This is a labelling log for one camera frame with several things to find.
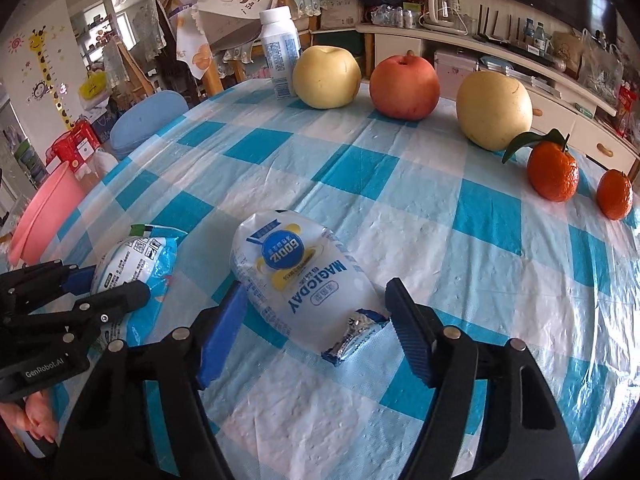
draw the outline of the drawer handle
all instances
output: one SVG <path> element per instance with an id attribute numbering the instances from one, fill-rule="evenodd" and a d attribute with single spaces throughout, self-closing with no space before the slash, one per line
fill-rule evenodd
<path id="1" fill-rule="evenodd" d="M 600 142 L 596 144 L 596 148 L 606 156 L 609 156 L 609 157 L 613 156 L 613 152 L 609 148 L 601 144 Z"/>

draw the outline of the silver rivet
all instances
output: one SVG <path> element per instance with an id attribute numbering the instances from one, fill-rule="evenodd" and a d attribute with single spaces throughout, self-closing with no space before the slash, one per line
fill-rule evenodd
<path id="1" fill-rule="evenodd" d="M 460 338 L 460 329 L 455 327 L 455 326 L 446 326 L 444 327 L 444 329 L 442 330 L 442 333 L 445 335 L 445 337 L 449 338 L 449 339 L 459 339 Z"/>
<path id="2" fill-rule="evenodd" d="M 511 348 L 517 350 L 518 352 L 522 352 L 527 347 L 524 341 L 522 339 L 518 339 L 517 337 L 509 341 L 509 344 L 511 345 Z"/>
<path id="3" fill-rule="evenodd" d="M 119 352 L 124 348 L 124 341 L 122 339 L 111 341 L 107 348 L 109 349 L 109 352 Z"/>
<path id="4" fill-rule="evenodd" d="M 191 335 L 191 332 L 187 327 L 181 326 L 180 328 L 176 328 L 173 332 L 171 332 L 171 337 L 173 337 L 176 341 L 182 341 L 183 339 L 187 339 Z"/>

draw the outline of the kettle handle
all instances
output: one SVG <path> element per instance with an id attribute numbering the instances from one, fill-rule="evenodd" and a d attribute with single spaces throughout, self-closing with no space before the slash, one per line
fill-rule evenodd
<path id="1" fill-rule="evenodd" d="M 436 3 L 438 0 L 429 0 L 429 19 L 431 23 L 439 23 L 438 21 L 438 9 Z"/>

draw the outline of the blue chair backrest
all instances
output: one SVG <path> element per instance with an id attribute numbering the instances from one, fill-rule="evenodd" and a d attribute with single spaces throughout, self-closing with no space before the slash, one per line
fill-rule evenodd
<path id="1" fill-rule="evenodd" d="M 162 127 L 189 111 L 178 92 L 163 90 L 127 110 L 111 129 L 111 147 L 122 160 Z"/>

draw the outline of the checkered tablecloth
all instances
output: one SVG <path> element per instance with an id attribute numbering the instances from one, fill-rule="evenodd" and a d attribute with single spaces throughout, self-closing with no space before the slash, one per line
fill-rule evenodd
<path id="1" fill-rule="evenodd" d="M 293 209 L 331 228 L 376 286 L 399 276 L 445 324 L 491 343 L 526 341 L 585 475 L 640 396 L 638 216 L 601 215 L 593 197 L 603 171 L 577 154 L 577 194 L 545 201 L 528 184 L 528 155 L 502 165 L 469 143 L 448 100 L 412 123 L 379 115 L 366 84 L 345 108 L 313 110 L 276 101 L 268 81 L 247 81 L 126 158 L 43 260 L 94 264 L 133 223 L 189 232 L 155 341 L 221 300 L 241 221 Z M 57 388 L 63 425 L 85 376 Z M 478 442 L 486 384 L 476 383 L 457 472 L 471 466 Z M 236 478 L 357 480 L 398 477 L 432 395 L 391 324 L 334 368 L 250 308 L 202 399 Z M 158 427 L 158 459 L 175 470 Z"/>

